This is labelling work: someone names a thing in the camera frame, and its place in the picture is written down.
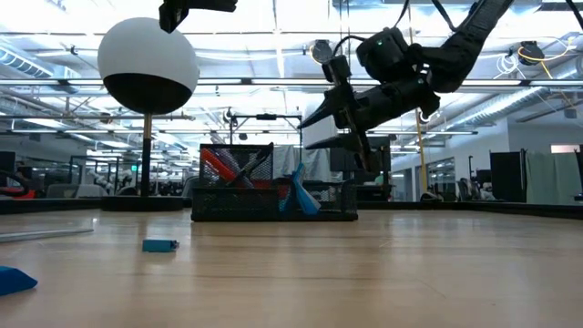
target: ceiling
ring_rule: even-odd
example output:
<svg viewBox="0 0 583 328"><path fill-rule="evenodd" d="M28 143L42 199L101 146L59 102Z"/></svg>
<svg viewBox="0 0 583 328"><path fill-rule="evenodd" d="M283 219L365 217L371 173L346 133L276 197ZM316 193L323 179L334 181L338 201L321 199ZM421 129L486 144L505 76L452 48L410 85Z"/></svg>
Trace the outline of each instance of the ceiling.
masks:
<svg viewBox="0 0 583 328"><path fill-rule="evenodd" d="M442 3L454 24L459 24L473 1L444 0ZM77 72L78 77L99 78L97 48L103 35L115 23L130 17L158 18L160 4L161 0L3 1L0 8L0 46L9 47L41 67L68 67ZM350 4L349 9L343 1L341 10L337 0L241 0L237 11L232 14L192 10L179 31L187 37L197 52L201 77L323 78L320 65L311 56L311 47L315 40L329 40L333 46L348 33L370 36L383 27L394 24L401 11L402 1L353 0ZM405 16L399 28L409 39L411 27L415 43L439 46L451 34L430 1L414 1L411 17L409 22ZM516 0L486 42L482 55L468 78L523 78L521 74L527 78L545 77L540 65L514 65L512 59L502 64L502 55L511 47L516 49L521 41L536 40L547 57L562 55L548 62L552 71L553 67L579 56L578 46L583 43L579 30L572 13L552 1ZM357 46L357 42L352 42L344 49L351 59L353 77L369 78L354 55ZM72 47L77 55L71 54ZM502 65L512 67L512 72L508 70L509 74L504 74L501 71ZM0 65L0 77L30 78L3 65ZM199 86L187 105L174 114L184 115L188 119L156 120L154 129L223 130L228 128L223 120L228 108L240 115L265 112L300 115L309 104L323 100L324 89L310 86ZM72 114L68 111L68 115L135 115L121 107L112 97L104 95L104 90L84 90L87 94L80 97L48 88L13 87L15 92L47 103L52 109L44 112L50 115L58 115L58 110L64 112L67 108L75 108ZM432 124L438 125L441 121L463 115L469 108L492 96L492 89L488 88L442 95L441 108L438 115L432 117ZM68 106L66 97L70 97ZM0 111L11 114L10 108L0 108ZM78 124L77 127L107 128L97 120L75 123ZM109 125L111 129L140 128L143 122L123 119ZM414 115L406 114L386 122L381 128L407 130L414 125ZM300 142L299 136L284 120L250 120L240 130L258 128L287 132L257 135L250 133L247 140L235 138L235 141L267 143L274 140L278 144ZM98 136L91 134L84 136L91 140L100 140ZM198 149L199 143L210 142L209 134L179 134L171 137L172 140L159 142L171 147L180 144L193 153ZM130 145L139 143L138 136L117 138L121 139Z"/></svg>

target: blue block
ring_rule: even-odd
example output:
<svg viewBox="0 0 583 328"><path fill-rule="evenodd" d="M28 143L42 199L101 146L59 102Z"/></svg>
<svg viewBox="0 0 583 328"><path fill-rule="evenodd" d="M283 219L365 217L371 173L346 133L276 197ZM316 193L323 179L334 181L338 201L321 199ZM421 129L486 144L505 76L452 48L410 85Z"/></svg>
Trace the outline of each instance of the blue block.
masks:
<svg viewBox="0 0 583 328"><path fill-rule="evenodd" d="M142 242L142 251L150 252L171 252L179 247L177 241L168 240L144 240Z"/></svg>
<svg viewBox="0 0 583 328"><path fill-rule="evenodd" d="M38 282L16 268L0 266L0 296L34 288Z"/></svg>

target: white sphere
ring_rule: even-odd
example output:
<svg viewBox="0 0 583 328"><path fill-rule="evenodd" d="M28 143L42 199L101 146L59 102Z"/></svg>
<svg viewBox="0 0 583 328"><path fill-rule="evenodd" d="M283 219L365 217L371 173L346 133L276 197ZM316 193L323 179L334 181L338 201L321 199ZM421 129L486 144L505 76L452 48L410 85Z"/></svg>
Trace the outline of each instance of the white sphere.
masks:
<svg viewBox="0 0 583 328"><path fill-rule="evenodd" d="M166 114L182 107L200 76L189 40L177 30L164 32L154 18L130 18L111 27L97 63L111 96L139 113Z"/></svg>

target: ball stand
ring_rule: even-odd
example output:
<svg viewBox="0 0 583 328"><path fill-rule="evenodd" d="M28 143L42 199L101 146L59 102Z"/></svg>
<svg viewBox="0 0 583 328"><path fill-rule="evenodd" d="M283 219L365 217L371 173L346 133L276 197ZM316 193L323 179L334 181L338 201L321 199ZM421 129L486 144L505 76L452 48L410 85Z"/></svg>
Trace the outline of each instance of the ball stand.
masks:
<svg viewBox="0 0 583 328"><path fill-rule="evenodd" d="M173 211L184 209L182 197L150 197L149 165L152 153L152 114L144 114L144 140L142 144L142 180L139 196L111 196L101 199L101 209L106 211Z"/></svg>

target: wall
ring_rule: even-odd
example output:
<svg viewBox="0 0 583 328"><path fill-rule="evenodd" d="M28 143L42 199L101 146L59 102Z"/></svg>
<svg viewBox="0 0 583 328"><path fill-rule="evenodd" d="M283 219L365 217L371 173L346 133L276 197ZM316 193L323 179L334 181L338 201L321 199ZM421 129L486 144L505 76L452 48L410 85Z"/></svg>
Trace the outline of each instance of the wall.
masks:
<svg viewBox="0 0 583 328"><path fill-rule="evenodd" d="M0 150L15 151L17 156L47 159L68 163L72 155L86 155L85 144L72 139L41 135L41 141L33 141L28 136L0 136Z"/></svg>
<svg viewBox="0 0 583 328"><path fill-rule="evenodd" d="M508 125L510 151L527 149L550 153L550 145L582 145L583 127L576 124L535 125L515 123Z"/></svg>
<svg viewBox="0 0 583 328"><path fill-rule="evenodd" d="M469 178L468 156L473 156L472 170L490 169L490 152L509 151L508 124L506 119L501 119L494 127L477 128L476 131L475 136L453 136L447 140L445 148L425 149L425 163L454 158L456 180ZM419 155L407 155L393 160L392 171L415 168L420 163Z"/></svg>

